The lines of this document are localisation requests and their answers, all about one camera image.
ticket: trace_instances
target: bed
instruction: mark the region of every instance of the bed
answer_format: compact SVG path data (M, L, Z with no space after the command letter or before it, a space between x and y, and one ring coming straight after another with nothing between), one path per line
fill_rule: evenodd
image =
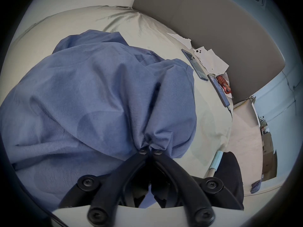
M61 39L88 29L120 32L131 46L152 50L164 59L178 58L190 65L181 49L189 50L167 34L175 32L147 15L117 6L74 9L34 24L11 44L0 76L0 103L33 66L52 53ZM227 146L232 117L210 81L199 79L195 72L194 80L197 130L189 150L175 160L190 175L204 177L217 150Z

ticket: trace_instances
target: white paper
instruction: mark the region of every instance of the white paper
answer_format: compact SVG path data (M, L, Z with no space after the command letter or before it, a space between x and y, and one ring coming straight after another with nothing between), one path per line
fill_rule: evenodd
M207 51L204 47L200 47L195 50L195 55L209 74L215 74L215 76L224 74L229 67L212 49Z
M180 35L174 35L168 33L170 36L174 37L176 40L180 41L182 44L184 44L189 50L191 49L191 39L185 39Z

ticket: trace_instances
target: gray headboard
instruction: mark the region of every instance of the gray headboard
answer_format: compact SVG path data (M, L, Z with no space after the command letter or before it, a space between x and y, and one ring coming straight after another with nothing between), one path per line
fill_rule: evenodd
M135 0L133 9L213 49L224 60L234 103L266 85L284 68L278 47L249 13L231 0Z

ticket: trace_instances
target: smartphone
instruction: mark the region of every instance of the smartphone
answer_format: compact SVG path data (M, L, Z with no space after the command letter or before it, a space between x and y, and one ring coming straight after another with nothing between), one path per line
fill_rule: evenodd
M223 91L223 88L221 87L221 85L218 83L217 79L212 76L212 75L208 75L210 82L212 83L212 85L214 86L214 88L216 89L219 98L221 99L221 102L223 103L224 107L229 107L230 103Z
M181 51L184 53L184 55L186 56L186 58L189 60L190 64L194 68L194 70L197 73L198 77L200 79L202 79L202 80L208 81L207 76L205 75L204 71L202 70L201 66L196 61L196 59L194 58L194 56L191 53L189 53L188 51L185 51L183 49L181 49Z

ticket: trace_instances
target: blue fabric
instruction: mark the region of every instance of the blue fabric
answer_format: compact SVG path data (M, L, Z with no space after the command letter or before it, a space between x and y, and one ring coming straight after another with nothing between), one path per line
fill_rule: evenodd
M141 147L181 157L196 129L193 86L186 63L128 46L119 32L68 36L1 105L6 152L52 211L79 177L108 174Z
M260 180L254 182L254 183L252 184L252 189L250 190L250 193L251 193L251 194L256 193L257 191L260 190L262 180L263 180L263 174L262 174L262 177L261 177Z

